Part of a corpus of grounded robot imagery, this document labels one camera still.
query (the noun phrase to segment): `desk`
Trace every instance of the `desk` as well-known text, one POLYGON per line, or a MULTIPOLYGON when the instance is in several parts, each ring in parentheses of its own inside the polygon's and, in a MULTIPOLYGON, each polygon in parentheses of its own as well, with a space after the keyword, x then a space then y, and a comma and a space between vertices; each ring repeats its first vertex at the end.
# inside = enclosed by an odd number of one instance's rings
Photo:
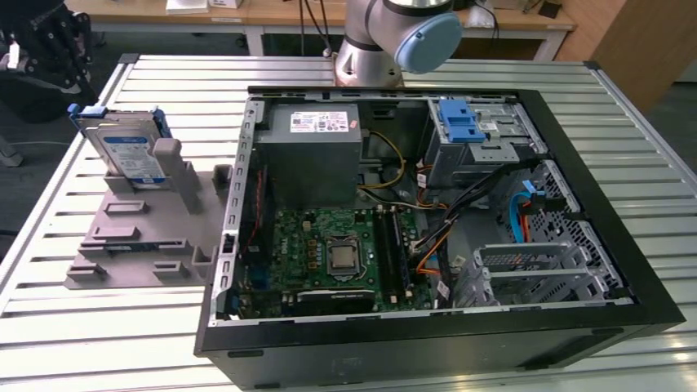
MULTIPOLYGON (((210 170, 234 161, 247 86, 329 86, 330 70, 321 58, 142 56, 115 67, 99 101, 113 109, 159 105, 181 155, 210 170)), ((451 60, 437 72, 405 74, 405 84, 539 90, 687 321, 563 369, 330 390, 694 390, 697 179, 603 74, 581 63, 451 60)), ((77 135, 0 264, 2 391, 234 391, 191 355, 202 287, 62 287, 106 190, 103 170, 77 135)))
MULTIPOLYGON (((73 11, 86 12, 91 16, 91 30, 121 32, 171 32, 171 33, 243 33, 247 36, 250 56, 263 55, 261 37, 265 33, 299 34, 299 12, 297 0, 245 0, 238 9, 214 8, 205 14, 166 15, 166 0, 66 0, 73 11)), ((321 10, 310 2, 318 23, 321 10)), ((330 34, 343 34, 342 4, 326 4, 326 24, 330 34)), ((499 37, 503 39, 542 40, 534 59, 553 60, 566 33, 574 29, 574 21, 561 11, 555 19, 535 13, 495 10, 499 25, 499 37)), ((462 23, 467 20, 467 11, 458 12, 462 23)), ((317 30, 305 12, 305 33, 317 30)), ((463 38, 490 38, 491 29, 466 29, 463 38)))

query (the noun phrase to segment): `black wire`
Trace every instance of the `black wire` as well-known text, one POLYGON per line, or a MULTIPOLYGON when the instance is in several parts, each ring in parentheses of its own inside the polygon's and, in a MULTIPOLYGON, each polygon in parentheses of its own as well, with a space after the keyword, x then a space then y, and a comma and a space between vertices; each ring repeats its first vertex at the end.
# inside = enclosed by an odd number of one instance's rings
POLYGON ((373 196, 373 197, 375 198, 375 200, 378 200, 382 204, 390 204, 390 203, 394 202, 394 201, 390 201, 390 200, 387 200, 387 199, 381 198, 379 196, 377 196, 377 195, 374 194, 374 192, 371 192, 369 189, 361 189, 359 191, 361 191, 361 192, 365 192, 366 194, 369 194, 370 196, 373 196))
POLYGON ((326 41, 329 42, 329 26, 326 25, 325 0, 318 0, 318 5, 322 7, 322 20, 325 21, 325 35, 326 35, 326 41))
POLYGON ((477 2, 474 2, 474 6, 477 6, 478 8, 481 8, 483 11, 489 12, 489 15, 490 15, 491 18, 493 18, 493 34, 491 34, 491 47, 493 47, 494 39, 499 39, 499 38, 501 38, 501 31, 498 30, 498 19, 497 19, 497 16, 495 16, 495 14, 489 10, 489 8, 481 6, 477 2))
POLYGON ((449 205, 447 209, 445 210, 442 224, 438 226, 437 229, 431 231, 430 234, 427 234, 423 237, 423 239, 421 239, 417 242, 415 247, 421 247, 423 244, 426 244, 429 241, 431 241, 441 235, 441 233, 451 226, 451 224, 459 217, 458 211, 463 207, 466 207, 471 202, 482 198, 491 191, 498 180, 503 176, 506 176, 517 170, 534 167, 538 164, 539 159, 530 158, 527 160, 519 161, 518 163, 509 163, 506 165, 502 165, 497 170, 491 171, 491 173, 479 178, 477 182, 474 182, 469 187, 466 187, 459 196, 457 196, 455 201, 449 205))
POLYGON ((302 0, 298 0, 301 6, 301 56, 305 56, 305 12, 302 11, 302 0))
POLYGON ((443 298, 442 295, 438 292, 438 297, 441 297, 441 301, 438 301, 438 309, 447 309, 453 305, 453 275, 449 271, 449 262, 447 262, 447 239, 445 239, 439 245, 439 248, 437 250, 438 255, 438 270, 439 270, 439 279, 443 283, 445 287, 449 290, 447 298, 443 298))
POLYGON ((329 49, 329 51, 330 51, 329 36, 325 36, 325 34, 322 33, 322 29, 318 27, 317 20, 314 19, 313 9, 309 7, 307 0, 305 0, 305 6, 306 6, 306 13, 309 14, 309 17, 313 20, 314 28, 317 29, 317 34, 322 38, 322 41, 325 42, 326 49, 329 49))

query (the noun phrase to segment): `orange wire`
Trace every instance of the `orange wire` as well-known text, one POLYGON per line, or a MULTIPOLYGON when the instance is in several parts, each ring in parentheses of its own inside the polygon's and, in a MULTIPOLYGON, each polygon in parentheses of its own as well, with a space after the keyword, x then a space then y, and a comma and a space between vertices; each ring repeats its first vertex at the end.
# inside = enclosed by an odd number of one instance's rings
MULTIPOLYGON (((415 204, 419 206, 419 207, 433 207, 433 203, 430 204, 425 204, 422 201, 421 201, 421 196, 423 195, 423 192, 426 190, 423 188, 418 189, 418 193, 415 194, 415 204)), ((443 210, 447 209, 447 204, 445 203, 438 203, 438 208, 442 208, 443 210)))
MULTIPOLYGON (((531 204, 530 202, 526 202, 525 204, 522 204, 522 206, 527 207, 530 204, 531 204)), ((527 215, 519 215, 519 217, 521 217, 521 226, 522 226, 522 239, 526 243, 529 243, 533 238, 530 236, 530 226, 527 224, 527 215)))
POLYGON ((427 251, 426 255, 421 259, 421 263, 418 263, 418 265, 415 266, 415 273, 417 274, 439 274, 439 272, 437 272, 434 269, 423 268, 423 265, 426 264, 427 258, 431 256, 434 251, 438 249, 439 244, 443 243, 445 239, 447 238, 447 234, 449 234, 450 231, 451 231, 451 228, 447 230, 447 233, 445 233, 445 235, 435 242, 435 244, 433 245, 430 251, 427 251))

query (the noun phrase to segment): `blue cable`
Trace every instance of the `blue cable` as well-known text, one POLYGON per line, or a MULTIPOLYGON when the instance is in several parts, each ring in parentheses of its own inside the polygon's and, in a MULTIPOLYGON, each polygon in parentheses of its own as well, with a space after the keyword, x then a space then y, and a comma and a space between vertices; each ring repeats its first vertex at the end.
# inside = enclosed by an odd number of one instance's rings
POLYGON ((522 235, 521 222, 518 222, 518 198, 530 199, 531 195, 529 192, 518 192, 510 198, 509 204, 509 219, 510 219, 510 231, 513 232, 513 238, 517 243, 525 242, 525 237, 522 235))

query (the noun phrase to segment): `white table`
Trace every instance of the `white table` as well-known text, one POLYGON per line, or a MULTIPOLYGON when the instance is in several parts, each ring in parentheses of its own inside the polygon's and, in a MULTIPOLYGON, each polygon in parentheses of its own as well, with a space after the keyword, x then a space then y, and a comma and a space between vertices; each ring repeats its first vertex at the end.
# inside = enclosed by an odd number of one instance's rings
MULTIPOLYGON (((206 170, 234 161, 246 87, 326 86, 330 77, 321 59, 142 56, 115 67, 99 99, 111 109, 158 104, 182 156, 206 170)), ((603 73, 578 63, 458 60, 437 72, 406 75, 406 85, 542 92, 687 321, 565 369, 330 390, 694 390, 697 179, 603 73)), ((191 355, 202 287, 62 288, 106 189, 102 174, 103 164, 77 136, 0 266, 0 390, 234 390, 191 355)))

